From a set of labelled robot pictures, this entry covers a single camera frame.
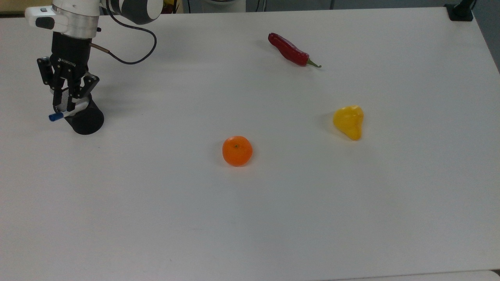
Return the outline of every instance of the yellow bell pepper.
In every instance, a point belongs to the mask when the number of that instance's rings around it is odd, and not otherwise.
[[[365,114],[359,105],[342,107],[333,115],[333,124],[351,140],[357,141],[361,138],[361,125],[364,116]]]

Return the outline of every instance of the robotiq logo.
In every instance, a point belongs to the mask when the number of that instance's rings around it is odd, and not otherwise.
[[[68,65],[70,65],[70,66],[77,67],[77,65],[76,65],[76,64],[74,64],[73,62],[71,62],[71,61],[69,61],[69,60],[65,60],[65,59],[63,59],[63,58],[59,58],[57,61],[58,61],[58,62],[63,62],[63,63],[68,64]]]

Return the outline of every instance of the gray floor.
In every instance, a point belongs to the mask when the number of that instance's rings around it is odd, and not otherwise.
[[[182,0],[188,12],[188,0]],[[201,13],[203,0],[189,0],[191,13]],[[442,7],[444,4],[458,4],[460,0],[334,0],[333,9],[378,9],[410,7]],[[258,0],[246,0],[246,11],[255,12]],[[331,0],[267,0],[267,11],[328,10]],[[496,67],[500,70],[500,0],[477,0],[473,10],[477,23]]]

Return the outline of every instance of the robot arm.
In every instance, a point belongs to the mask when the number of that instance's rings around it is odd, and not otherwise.
[[[100,7],[106,9],[107,4],[113,13],[137,25],[154,21],[163,8],[163,0],[53,0],[52,6],[27,8],[24,16],[33,27],[75,38],[94,38]]]
[[[49,119],[64,118],[81,135],[96,132],[104,123],[104,115],[91,95],[99,78],[90,74],[87,66],[90,49],[96,47],[92,38],[98,31],[100,7],[107,9],[111,15],[122,15],[135,24],[143,25],[158,18],[163,0],[53,0],[52,6],[30,7],[24,13],[30,26],[52,31],[52,55],[37,60],[42,81],[53,93],[55,113]],[[134,28],[151,33],[155,44],[143,59],[136,62],[125,62],[106,50],[126,64],[141,62],[156,46],[156,36],[151,31]]]

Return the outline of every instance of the black cylinder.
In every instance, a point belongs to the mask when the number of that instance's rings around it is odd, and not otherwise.
[[[104,114],[97,107],[92,95],[88,95],[88,106],[73,116],[65,117],[73,130],[80,135],[90,135],[97,132],[104,123]]]

